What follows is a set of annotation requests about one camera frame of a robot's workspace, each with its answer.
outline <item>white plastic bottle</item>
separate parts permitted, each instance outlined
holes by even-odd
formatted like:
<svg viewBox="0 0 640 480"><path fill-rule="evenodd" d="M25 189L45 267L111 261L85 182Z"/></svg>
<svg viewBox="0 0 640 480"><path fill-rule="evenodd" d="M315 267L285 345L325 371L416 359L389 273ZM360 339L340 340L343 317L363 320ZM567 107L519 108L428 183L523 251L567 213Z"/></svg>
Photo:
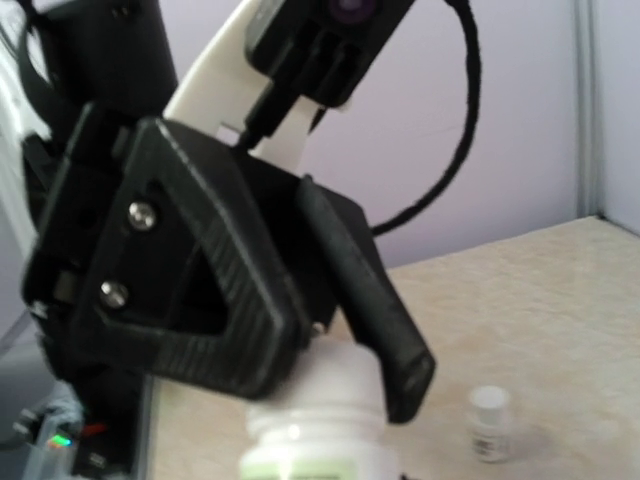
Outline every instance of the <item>white plastic bottle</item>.
<svg viewBox="0 0 640 480"><path fill-rule="evenodd" d="M470 395L473 452L486 463L504 462L511 453L511 396L499 387L476 388Z"/></svg>
<svg viewBox="0 0 640 480"><path fill-rule="evenodd" d="M386 426L377 357L352 343L313 341L292 376L253 404L247 428L258 441L241 460L241 480L398 480Z"/></svg>

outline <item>beige countertop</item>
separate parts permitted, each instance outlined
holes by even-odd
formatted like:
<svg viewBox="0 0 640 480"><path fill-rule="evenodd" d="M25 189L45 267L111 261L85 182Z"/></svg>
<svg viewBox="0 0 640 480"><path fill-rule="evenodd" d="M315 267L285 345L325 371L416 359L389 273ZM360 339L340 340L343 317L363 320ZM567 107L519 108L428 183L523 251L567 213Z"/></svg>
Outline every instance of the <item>beige countertop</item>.
<svg viewBox="0 0 640 480"><path fill-rule="evenodd" d="M640 239L580 220L392 277L439 362L419 417L385 438L411 478L640 478ZM515 397L506 464L471 454L467 397L483 384ZM151 478L237 478L240 402L167 381L154 399Z"/></svg>

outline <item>green label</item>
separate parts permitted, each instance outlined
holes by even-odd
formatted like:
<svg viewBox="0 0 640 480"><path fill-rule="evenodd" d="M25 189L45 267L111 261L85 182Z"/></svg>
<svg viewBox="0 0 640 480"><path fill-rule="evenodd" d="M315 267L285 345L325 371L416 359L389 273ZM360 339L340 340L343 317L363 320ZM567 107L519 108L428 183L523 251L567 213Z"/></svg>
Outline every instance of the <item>green label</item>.
<svg viewBox="0 0 640 480"><path fill-rule="evenodd" d="M357 480L351 462L311 461L250 465L242 468L241 480Z"/></svg>

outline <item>screw head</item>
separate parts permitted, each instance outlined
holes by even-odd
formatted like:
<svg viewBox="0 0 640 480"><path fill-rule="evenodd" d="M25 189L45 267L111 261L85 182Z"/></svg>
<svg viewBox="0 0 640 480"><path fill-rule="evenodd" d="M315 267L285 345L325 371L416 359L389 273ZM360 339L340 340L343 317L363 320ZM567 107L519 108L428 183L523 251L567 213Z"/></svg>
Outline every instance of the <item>screw head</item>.
<svg viewBox="0 0 640 480"><path fill-rule="evenodd" d="M100 286L100 300L106 307L112 310L120 310L129 301L129 291L127 287L120 283L104 282Z"/></svg>
<svg viewBox="0 0 640 480"><path fill-rule="evenodd" d="M158 223L158 214L146 202L133 202L129 205L129 223L139 232L148 232Z"/></svg>

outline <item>purple camera lens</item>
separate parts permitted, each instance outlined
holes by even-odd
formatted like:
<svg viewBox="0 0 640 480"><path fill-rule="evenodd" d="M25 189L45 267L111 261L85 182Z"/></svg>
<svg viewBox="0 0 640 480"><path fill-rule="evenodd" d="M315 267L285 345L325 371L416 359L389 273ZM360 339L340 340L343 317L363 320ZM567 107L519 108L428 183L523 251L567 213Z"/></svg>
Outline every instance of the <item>purple camera lens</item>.
<svg viewBox="0 0 640 480"><path fill-rule="evenodd" d="M362 23L375 14L376 0L329 0L329 11L341 23Z"/></svg>

